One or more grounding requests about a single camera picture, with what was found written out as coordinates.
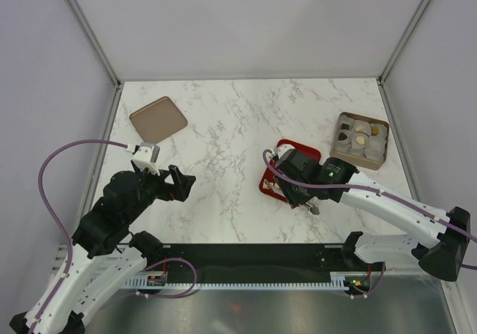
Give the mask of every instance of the marble table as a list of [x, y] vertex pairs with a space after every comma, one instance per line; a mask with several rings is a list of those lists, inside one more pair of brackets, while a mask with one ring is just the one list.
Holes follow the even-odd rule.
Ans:
[[[263, 195], [262, 151], [283, 138], [317, 148], [326, 159], [343, 111], [386, 120], [374, 79], [127, 82], [111, 140], [142, 140], [129, 115], [168, 96], [189, 125], [159, 143], [162, 168], [179, 166], [197, 182], [185, 203], [156, 201], [131, 226], [162, 242], [342, 242], [351, 231], [401, 233], [363, 211], [322, 201], [319, 216]], [[130, 169], [130, 153], [107, 149], [96, 198], [114, 173]], [[378, 171], [363, 169], [409, 196], [392, 134], [388, 160]]]

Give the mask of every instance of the purple cable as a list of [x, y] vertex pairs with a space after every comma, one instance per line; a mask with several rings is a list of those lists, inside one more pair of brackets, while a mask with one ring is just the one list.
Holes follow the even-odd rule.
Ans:
[[[58, 228], [60, 229], [60, 232], [63, 234], [63, 237], [66, 240], [66, 250], [68, 251], [68, 255], [66, 257], [66, 266], [63, 271], [64, 274], [68, 275], [69, 269], [72, 266], [72, 260], [73, 260], [73, 246], [72, 246], [72, 241], [69, 238], [68, 231], [66, 231], [66, 228], [63, 226], [61, 223], [61, 220], [58, 218], [57, 214], [54, 212], [53, 208], [51, 207], [48, 199], [46, 198], [45, 195], [45, 189], [43, 188], [43, 174], [45, 172], [46, 166], [50, 163], [50, 161], [56, 157], [59, 153], [65, 151], [66, 149], [72, 148], [73, 146], [76, 145], [81, 145], [81, 144], [107, 144], [107, 145], [115, 145], [115, 146], [120, 146], [122, 148], [127, 148], [126, 144], [121, 144], [120, 142], [111, 142], [110, 140], [99, 140], [99, 139], [85, 139], [85, 140], [78, 140], [77, 142], [70, 142], [67, 145], [62, 146], [61, 148], [57, 149], [53, 153], [51, 153], [46, 160], [43, 162], [40, 171], [38, 172], [38, 190], [40, 191], [40, 196], [43, 200], [43, 203], [46, 206], [46, 209], [50, 212], [51, 217], [53, 218], [54, 222], [57, 224]], [[35, 315], [35, 319], [40, 319], [42, 314], [44, 313], [46, 307], [50, 304], [51, 299], [53, 299], [54, 295], [58, 292], [58, 289], [61, 287], [61, 284], [65, 280], [64, 277], [61, 277], [57, 284], [55, 284], [54, 288], [51, 290], [50, 295], [46, 298], [45, 302], [43, 305], [40, 307], [40, 310], [38, 311], [37, 315]], [[28, 334], [32, 334], [33, 331], [35, 330], [35, 327], [37, 326], [37, 323], [34, 322], [32, 326], [30, 327]]]
[[[288, 177], [288, 176], [282, 174], [280, 171], [276, 170], [268, 162], [267, 154], [271, 154], [271, 151], [268, 150], [268, 149], [264, 150], [263, 155], [262, 155], [263, 156], [263, 161], [265, 161], [265, 165], [267, 166], [267, 168], [271, 172], [273, 172], [277, 177], [279, 177], [279, 178], [283, 179], [284, 181], [287, 181], [287, 182], [289, 182], [293, 185], [306, 187], [307, 189], [357, 189], [357, 190], [364, 190], [364, 191], [373, 192], [375, 194], [379, 194], [378, 189], [374, 189], [373, 187], [363, 186], [363, 185], [345, 185], [345, 184], [343, 184], [343, 185], [314, 185], [314, 184], [311, 184], [311, 183], [302, 183], [300, 181], [292, 180], [290, 177]], [[406, 200], [400, 198], [399, 196], [390, 194], [389, 192], [383, 192], [381, 195], [385, 196], [386, 198], [390, 198], [391, 200], [394, 200], [396, 202], [399, 202], [400, 204], [402, 204], [404, 206], [407, 206], [407, 207], [409, 207], [409, 208], [411, 208], [415, 211], [418, 211], [420, 214], [424, 215], [427, 218], [434, 219], [434, 215], [432, 215], [431, 213], [425, 211], [424, 209], [421, 209], [420, 207], [412, 204], [409, 201], [406, 201]], [[448, 222], [445, 222], [442, 219], [437, 220], [437, 223], [442, 224], [443, 226], [448, 227], [451, 230], [454, 230], [455, 232], [458, 232], [461, 235], [466, 236], [471, 241], [474, 241], [475, 243], [477, 243], [477, 237], [475, 237], [472, 233], [467, 232], [466, 230], [462, 230], [461, 228], [455, 226], [454, 224], [450, 224]], [[477, 265], [465, 265], [463, 263], [461, 267], [477, 271]]]
[[192, 284], [190, 287], [188, 287], [184, 292], [178, 293], [178, 294], [150, 294], [151, 297], [156, 297], [156, 298], [181, 298], [185, 297], [190, 291], [195, 287], [197, 284], [197, 271], [195, 270], [194, 266], [186, 259], [183, 258], [167, 258], [163, 259], [162, 261], [159, 261], [158, 263], [154, 263], [153, 265], [149, 265], [148, 267], [144, 268], [143, 271], [149, 271], [152, 268], [157, 267], [158, 265], [161, 265], [163, 263], [167, 262], [182, 262], [186, 263], [191, 269], [192, 273], [194, 273], [194, 280], [192, 281]]
[[[152, 268], [155, 268], [157, 267], [158, 265], [161, 265], [163, 263], [167, 263], [167, 262], [182, 262], [182, 263], [186, 263], [191, 269], [192, 269], [192, 273], [194, 273], [194, 280], [192, 281], [192, 284], [190, 285], [190, 287], [188, 287], [184, 292], [181, 292], [181, 293], [177, 293], [177, 294], [150, 294], [149, 297], [155, 297], [155, 298], [169, 298], [169, 299], [172, 299], [172, 298], [181, 298], [181, 297], [185, 297], [188, 293], [190, 293], [190, 291], [192, 289], [194, 289], [195, 285], [197, 284], [197, 271], [195, 270], [195, 267], [186, 259], [183, 259], [183, 258], [167, 258], [167, 259], [163, 259], [162, 261], [159, 261], [158, 263], [154, 263], [153, 265], [149, 265], [148, 267], [144, 268], [142, 271], [143, 272], [146, 272], [146, 271], [149, 271], [150, 269]], [[134, 292], [134, 293], [128, 293], [128, 294], [125, 294], [123, 295], [122, 297], [119, 297], [118, 299], [115, 299], [109, 303], [106, 303], [104, 304], [100, 310], [103, 310], [103, 309], [106, 309], [107, 307], [109, 306], [112, 306], [120, 301], [122, 301], [123, 299], [125, 298], [128, 298], [128, 297], [132, 297], [132, 296], [136, 296], [138, 295], [137, 292]]]

